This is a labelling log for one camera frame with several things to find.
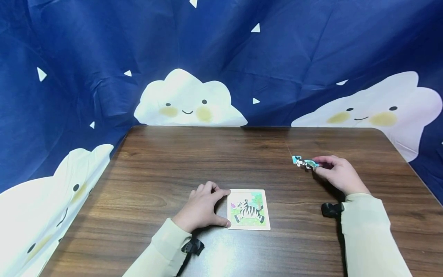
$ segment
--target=beige sleeve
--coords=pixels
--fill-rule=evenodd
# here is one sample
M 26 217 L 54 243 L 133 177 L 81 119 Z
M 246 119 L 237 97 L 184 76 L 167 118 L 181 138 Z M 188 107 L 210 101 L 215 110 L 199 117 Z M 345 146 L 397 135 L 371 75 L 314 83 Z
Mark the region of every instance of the beige sleeve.
M 343 203 L 342 231 L 349 277 L 411 277 L 380 199 L 352 194 Z
M 172 277 L 176 276 L 185 261 L 181 248 L 192 235 L 180 229 L 170 219 L 152 237 L 151 244 L 136 259 L 123 277 Z

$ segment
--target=wood grain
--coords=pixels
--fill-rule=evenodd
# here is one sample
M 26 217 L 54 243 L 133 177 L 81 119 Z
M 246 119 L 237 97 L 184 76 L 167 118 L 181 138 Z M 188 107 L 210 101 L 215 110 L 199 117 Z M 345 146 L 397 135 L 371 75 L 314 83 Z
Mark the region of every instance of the wood grain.
M 206 228 L 182 276 L 344 276 L 339 225 L 321 215 L 337 192 L 292 155 L 347 158 L 381 198 L 415 277 L 443 276 L 443 209 L 374 129 L 134 127 L 42 276 L 122 276 L 189 192 L 265 189 L 271 231 Z M 226 216 L 226 199 L 217 214 Z

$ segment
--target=blue backdrop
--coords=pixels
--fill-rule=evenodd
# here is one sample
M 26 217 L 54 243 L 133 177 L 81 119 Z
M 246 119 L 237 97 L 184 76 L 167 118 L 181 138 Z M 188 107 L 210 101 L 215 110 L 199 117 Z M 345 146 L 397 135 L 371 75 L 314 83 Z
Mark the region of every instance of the blue backdrop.
M 0 192 L 53 175 L 73 149 L 117 146 L 146 86 L 176 68 L 225 84 L 248 126 L 291 126 L 405 71 L 442 95 L 442 12 L 438 0 L 0 0 Z M 441 202 L 442 142 L 440 114 L 411 162 Z

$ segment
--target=wrist strap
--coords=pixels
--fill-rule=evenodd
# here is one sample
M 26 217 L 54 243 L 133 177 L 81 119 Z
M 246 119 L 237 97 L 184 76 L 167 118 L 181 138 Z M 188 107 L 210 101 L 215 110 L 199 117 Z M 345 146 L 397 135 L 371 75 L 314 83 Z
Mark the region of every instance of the wrist strap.
M 324 217 L 337 218 L 344 210 L 345 208 L 343 207 L 342 203 L 338 203 L 335 205 L 331 203 L 322 204 L 322 214 Z
M 203 242 L 199 241 L 196 238 L 192 238 L 187 244 L 182 247 L 182 252 L 185 254 L 196 254 L 198 256 L 200 255 L 203 248 L 205 248 Z

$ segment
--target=navy blue fabric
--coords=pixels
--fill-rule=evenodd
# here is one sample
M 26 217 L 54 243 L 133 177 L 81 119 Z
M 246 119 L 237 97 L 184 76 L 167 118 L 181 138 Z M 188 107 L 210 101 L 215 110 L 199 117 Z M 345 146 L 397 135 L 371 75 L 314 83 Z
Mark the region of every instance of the navy blue fabric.
M 224 83 L 249 126 L 290 126 L 408 70 L 442 95 L 442 13 L 439 0 L 0 0 L 0 192 L 72 149 L 117 146 L 146 85 L 175 68 Z M 440 114 L 411 162 L 440 202 L 442 142 Z

